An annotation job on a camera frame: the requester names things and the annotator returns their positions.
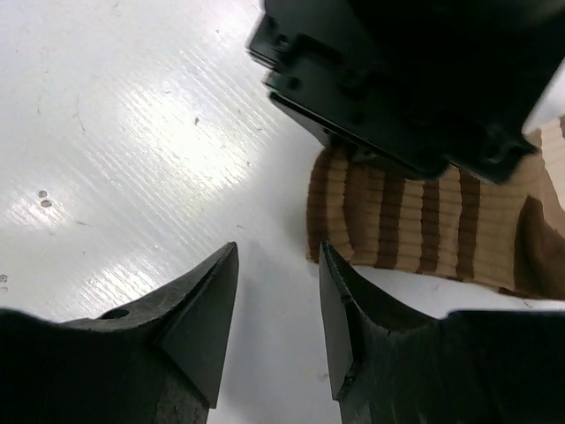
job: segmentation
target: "brown striped sock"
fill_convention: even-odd
[[[565,117],[529,140],[565,143],[564,133]],[[307,229],[311,261],[326,240],[354,265],[565,299],[565,212],[542,155],[489,185],[457,168],[438,181],[409,180],[326,148],[313,168]]]

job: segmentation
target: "black plastic housing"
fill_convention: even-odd
[[[271,70],[270,99],[322,144],[351,143],[358,161],[508,180],[537,152],[522,126],[565,57],[565,12],[524,21],[523,9],[480,32],[383,4],[265,0],[249,50]]]
[[[342,424],[565,422],[562,311],[435,319],[320,247],[320,302]]]

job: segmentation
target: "white table surface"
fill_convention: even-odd
[[[0,2],[0,307],[95,317],[235,240],[237,304],[210,424],[338,424],[305,260],[321,146],[267,100],[265,70],[245,52],[259,15],[259,0]],[[565,112],[564,89],[565,76],[531,126]],[[562,307],[363,274],[434,316]]]

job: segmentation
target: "screw hole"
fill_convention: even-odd
[[[494,143],[489,143],[483,150],[483,162],[497,163],[500,161],[501,149]]]
[[[356,112],[352,117],[351,117],[351,122],[355,125],[362,125],[363,122],[365,121],[365,114],[363,112]]]
[[[291,90],[298,90],[300,88],[301,81],[297,77],[292,77],[289,79],[289,88]]]
[[[129,315],[130,311],[125,309],[112,309],[108,311],[106,314],[100,317],[101,320],[115,320],[117,318],[124,318],[125,316]]]
[[[285,34],[279,34],[275,39],[275,48],[279,51],[284,50],[289,45],[289,37]]]

